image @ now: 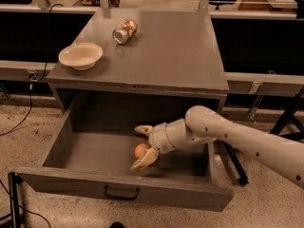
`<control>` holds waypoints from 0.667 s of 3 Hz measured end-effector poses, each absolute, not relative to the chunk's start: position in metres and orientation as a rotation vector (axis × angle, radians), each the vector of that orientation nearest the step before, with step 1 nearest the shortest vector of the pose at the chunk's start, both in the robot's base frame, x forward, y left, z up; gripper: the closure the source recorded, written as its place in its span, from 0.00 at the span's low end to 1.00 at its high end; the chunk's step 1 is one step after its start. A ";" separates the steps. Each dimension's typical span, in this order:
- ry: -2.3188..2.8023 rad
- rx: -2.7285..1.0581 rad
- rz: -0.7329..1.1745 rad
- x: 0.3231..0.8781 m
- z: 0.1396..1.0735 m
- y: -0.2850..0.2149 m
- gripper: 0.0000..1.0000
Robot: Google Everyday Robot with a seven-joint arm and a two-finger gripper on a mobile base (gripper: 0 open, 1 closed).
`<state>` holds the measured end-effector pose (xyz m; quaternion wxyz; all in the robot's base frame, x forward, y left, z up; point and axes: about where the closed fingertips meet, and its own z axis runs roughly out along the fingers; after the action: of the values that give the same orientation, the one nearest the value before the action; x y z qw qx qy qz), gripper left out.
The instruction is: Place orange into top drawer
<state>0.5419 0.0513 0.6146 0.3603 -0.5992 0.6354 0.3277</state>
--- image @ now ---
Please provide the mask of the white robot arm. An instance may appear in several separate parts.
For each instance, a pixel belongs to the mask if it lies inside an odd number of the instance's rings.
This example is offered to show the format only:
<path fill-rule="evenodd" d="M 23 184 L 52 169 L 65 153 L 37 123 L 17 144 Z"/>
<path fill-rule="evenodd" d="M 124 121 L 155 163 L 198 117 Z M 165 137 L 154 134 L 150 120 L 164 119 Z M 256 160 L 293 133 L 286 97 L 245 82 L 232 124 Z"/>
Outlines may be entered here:
<path fill-rule="evenodd" d="M 205 106 L 189 108 L 174 122 L 139 125 L 135 131 L 148 138 L 150 147 L 133 163 L 133 170 L 144 170 L 162 154 L 220 140 L 304 188 L 304 143 L 233 123 Z"/>

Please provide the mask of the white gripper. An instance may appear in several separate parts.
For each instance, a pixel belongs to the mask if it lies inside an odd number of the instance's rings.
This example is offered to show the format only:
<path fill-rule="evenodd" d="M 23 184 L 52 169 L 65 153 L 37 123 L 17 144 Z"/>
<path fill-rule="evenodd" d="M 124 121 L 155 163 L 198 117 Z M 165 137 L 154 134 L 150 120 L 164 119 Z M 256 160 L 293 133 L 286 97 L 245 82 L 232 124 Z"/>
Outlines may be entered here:
<path fill-rule="evenodd" d="M 149 143 L 154 149 L 150 147 L 144 150 L 142 155 L 131 165 L 130 169 L 132 171 L 144 170 L 158 159 L 159 153 L 166 154 L 175 150 L 175 147 L 168 140 L 166 127 L 166 123 L 161 123 L 154 127 L 139 125 L 134 128 L 138 134 L 149 136 Z"/>

